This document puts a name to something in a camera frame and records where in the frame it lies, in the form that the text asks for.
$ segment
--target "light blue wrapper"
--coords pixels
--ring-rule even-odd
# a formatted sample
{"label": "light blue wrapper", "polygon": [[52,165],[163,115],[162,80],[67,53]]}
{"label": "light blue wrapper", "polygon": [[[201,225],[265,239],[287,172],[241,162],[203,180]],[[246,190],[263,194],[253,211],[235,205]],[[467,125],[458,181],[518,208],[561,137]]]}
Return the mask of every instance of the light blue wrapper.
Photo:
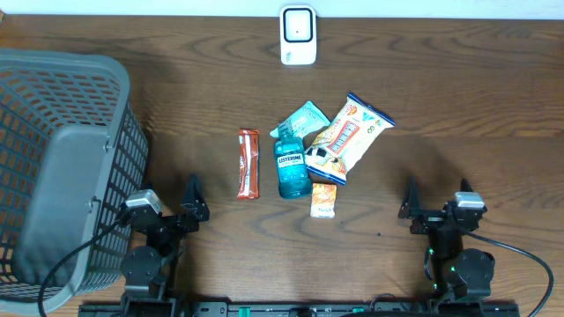
{"label": "light blue wrapper", "polygon": [[[290,115],[290,117],[286,119],[286,122],[288,121],[292,126],[293,136],[299,138],[303,138],[311,132],[327,127],[330,123],[325,114],[311,101],[306,102],[305,105],[301,106],[300,109]],[[271,136],[278,138],[278,128],[271,131]]]}

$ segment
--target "wood grain surface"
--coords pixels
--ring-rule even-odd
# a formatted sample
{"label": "wood grain surface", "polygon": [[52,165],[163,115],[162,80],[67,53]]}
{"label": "wood grain surface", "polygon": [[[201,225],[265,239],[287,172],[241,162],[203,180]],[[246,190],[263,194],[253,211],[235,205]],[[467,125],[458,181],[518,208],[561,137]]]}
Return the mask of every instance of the wood grain surface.
{"label": "wood grain surface", "polygon": [[[425,293],[427,239],[397,219],[406,178],[416,176],[424,203],[439,208],[467,177],[489,209],[477,233],[545,259],[557,284],[540,315],[563,315],[564,23],[320,18],[318,38],[314,65],[286,67],[275,18],[6,16],[0,26],[3,48],[109,55],[126,67],[161,198],[180,212],[189,175],[204,183],[211,220],[187,238],[177,271],[190,298]],[[349,91],[397,126],[338,188],[336,217],[313,219],[309,199],[278,196],[268,132],[306,100],[332,119]],[[241,127],[262,133],[257,201],[235,199]],[[492,299],[528,314],[545,291],[543,269],[464,243],[494,255]],[[82,302],[117,301],[122,291],[123,280],[51,315],[76,315]]]}

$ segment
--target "snack bag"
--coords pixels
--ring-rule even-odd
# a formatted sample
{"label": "snack bag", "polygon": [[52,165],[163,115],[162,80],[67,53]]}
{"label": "snack bag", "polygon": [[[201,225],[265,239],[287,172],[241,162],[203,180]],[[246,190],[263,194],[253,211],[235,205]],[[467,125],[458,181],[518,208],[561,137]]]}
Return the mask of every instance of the snack bag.
{"label": "snack bag", "polygon": [[237,198],[258,198],[258,130],[239,130],[239,194]]}
{"label": "snack bag", "polygon": [[308,171],[345,185],[346,173],[370,144],[384,129],[395,125],[386,114],[349,92],[346,104],[335,120],[306,151]]}
{"label": "snack bag", "polygon": [[[285,123],[290,124],[290,127],[292,127],[294,137],[303,138],[311,132],[327,127],[329,120],[313,102],[308,101],[301,106],[300,109],[290,115],[288,119],[285,120]],[[271,131],[271,136],[279,137],[278,127]]]}
{"label": "snack bag", "polygon": [[335,217],[335,198],[337,198],[337,185],[314,184],[311,196],[311,217]]}

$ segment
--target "laundry basket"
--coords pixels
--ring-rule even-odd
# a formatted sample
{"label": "laundry basket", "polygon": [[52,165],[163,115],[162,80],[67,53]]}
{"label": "laundry basket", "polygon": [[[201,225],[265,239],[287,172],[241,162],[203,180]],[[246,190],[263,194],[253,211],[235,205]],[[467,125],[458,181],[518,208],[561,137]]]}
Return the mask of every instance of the laundry basket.
{"label": "laundry basket", "polygon": [[[139,188],[148,149],[129,93],[109,57],[0,49],[0,312],[37,314],[48,272]],[[129,236],[117,228],[62,266],[46,311],[111,285]]]}

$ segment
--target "blue listerine bottle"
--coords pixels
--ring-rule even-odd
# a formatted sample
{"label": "blue listerine bottle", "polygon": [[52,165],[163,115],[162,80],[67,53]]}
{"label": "blue listerine bottle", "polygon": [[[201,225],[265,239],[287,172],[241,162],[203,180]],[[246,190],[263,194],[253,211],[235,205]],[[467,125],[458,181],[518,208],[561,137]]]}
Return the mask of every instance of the blue listerine bottle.
{"label": "blue listerine bottle", "polygon": [[286,122],[278,125],[278,137],[274,144],[274,158],[278,170],[278,192],[285,199],[311,195],[311,180],[303,158],[303,141],[294,137],[292,126]]}

